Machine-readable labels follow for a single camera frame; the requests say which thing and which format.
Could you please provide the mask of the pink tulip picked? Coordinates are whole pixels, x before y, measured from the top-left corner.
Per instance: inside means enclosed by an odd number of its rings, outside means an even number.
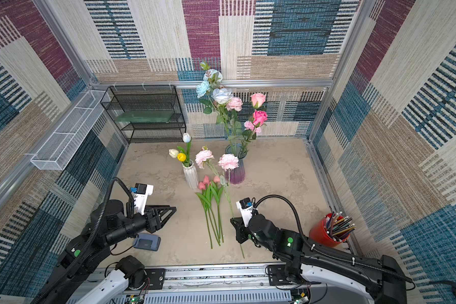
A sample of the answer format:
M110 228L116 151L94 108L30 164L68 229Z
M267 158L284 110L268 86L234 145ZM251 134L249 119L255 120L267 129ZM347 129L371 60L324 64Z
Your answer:
M220 223L220 195L222 194L222 187L219 186L219 179L217 176L215 176L215 179L205 176L199 183L198 189L200 193L197 195L205 213L210 246L213 248L214 241L212 237L214 237L216 243L220 246L224 242L224 237Z
M200 199L201 204L203 206L203 211L204 211L205 220L206 220L206 228L207 228L208 236L209 236L209 240L210 240L210 248L213 248L212 236L211 236L211 232L210 232L210 222L208 219L208 210L210 209L211 205L210 205L210 202L208 201L208 198L206 197L206 185L203 182L199 182L198 189L200 190L200 192L196 193L196 195Z
M215 234L215 239L217 240L217 243L220 246L221 244L219 244L219 240L217 237L216 224L215 224L215 218L214 218L215 212L214 212L213 200L211 200L211 198L210 198L210 191L208 190L208 184L206 184L206 197L208 198L208 201L210 202L210 205L211 205L210 209L208 210L208 218L209 218L212 230Z

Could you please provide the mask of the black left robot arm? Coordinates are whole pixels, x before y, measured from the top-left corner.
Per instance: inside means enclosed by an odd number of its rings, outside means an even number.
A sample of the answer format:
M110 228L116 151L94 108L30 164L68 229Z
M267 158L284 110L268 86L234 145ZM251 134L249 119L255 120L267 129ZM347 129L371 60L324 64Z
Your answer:
M53 272L33 303L66 303L76 289L111 255L110 247L147 231L161 230L177 211L168 205L148 205L146 214L125 215L119 200L102 203L91 222L67 244Z

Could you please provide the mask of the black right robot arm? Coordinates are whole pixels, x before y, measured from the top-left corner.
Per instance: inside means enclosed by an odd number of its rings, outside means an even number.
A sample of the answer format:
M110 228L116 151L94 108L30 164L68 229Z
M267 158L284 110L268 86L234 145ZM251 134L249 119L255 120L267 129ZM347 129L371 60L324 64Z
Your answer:
M296 231L280 229L262 214L246 225L230 223L239 243L248 240L266 248L285 264L283 277L294 284L321 282L360 294L374 303L406 303L406 280L394 258L364 258L315 242Z

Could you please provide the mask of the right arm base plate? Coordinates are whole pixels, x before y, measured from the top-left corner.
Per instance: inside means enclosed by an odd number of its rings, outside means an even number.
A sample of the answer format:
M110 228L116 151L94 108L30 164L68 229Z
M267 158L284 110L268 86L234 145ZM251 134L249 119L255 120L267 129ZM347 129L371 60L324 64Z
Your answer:
M268 277L270 286L305 286L319 285L321 280L310 279L308 272L296 271L285 264L273 264L265 267L265 274Z

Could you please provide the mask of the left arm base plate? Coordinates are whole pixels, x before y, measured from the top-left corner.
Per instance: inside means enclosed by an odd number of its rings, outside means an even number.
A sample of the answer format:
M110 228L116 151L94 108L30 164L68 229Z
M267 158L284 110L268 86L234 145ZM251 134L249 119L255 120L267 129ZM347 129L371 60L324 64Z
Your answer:
M164 268L154 268L154 269L145 269L146 279L145 286L142 291L151 291L151 290L162 290L164 284L164 278L166 269Z

